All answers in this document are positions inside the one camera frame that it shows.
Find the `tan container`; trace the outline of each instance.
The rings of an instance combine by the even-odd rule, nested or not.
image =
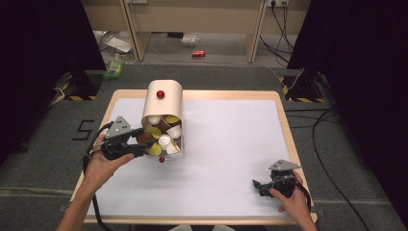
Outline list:
[[[168,129],[180,125],[182,128],[181,136],[177,139],[171,138],[167,148],[162,145],[160,155],[150,155],[150,157],[170,160],[183,156],[183,88],[178,82],[155,80],[149,84],[141,125],[143,128],[159,128],[162,131],[162,136],[169,135],[166,133]]]

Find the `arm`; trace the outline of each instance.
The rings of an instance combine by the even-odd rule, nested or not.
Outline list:
[[[101,141],[103,141],[103,137],[99,137],[96,143]],[[114,175],[119,167],[130,162],[133,158],[133,154],[127,154],[110,161],[103,156],[101,151],[94,152],[90,158],[82,184],[65,212],[57,231],[81,230],[90,202],[96,191]]]
[[[293,174],[296,180],[303,184],[303,179],[295,170]],[[275,189],[270,189],[269,192],[282,203],[282,207],[278,210],[279,213],[286,211],[304,231],[318,230],[310,216],[306,197],[298,187],[294,188],[293,195],[290,198],[285,197],[285,195]]]

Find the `red button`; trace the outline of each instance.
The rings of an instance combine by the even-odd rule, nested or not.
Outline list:
[[[163,99],[165,97],[165,92],[162,90],[158,90],[156,95],[158,98]]]

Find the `forearm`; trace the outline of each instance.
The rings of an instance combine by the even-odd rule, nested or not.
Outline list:
[[[300,228],[303,231],[316,231],[318,230],[315,224],[312,221],[311,217],[303,217],[302,219],[298,220],[297,223],[299,224]]]
[[[93,195],[94,192],[81,186],[76,192],[75,198],[69,205],[69,208],[66,210],[57,231],[81,230]]]

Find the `small box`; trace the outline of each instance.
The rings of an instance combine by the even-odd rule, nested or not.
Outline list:
[[[195,45],[198,42],[198,37],[197,36],[192,36],[192,35],[185,35],[183,36],[183,39],[181,39],[181,46],[182,47],[195,47]]]

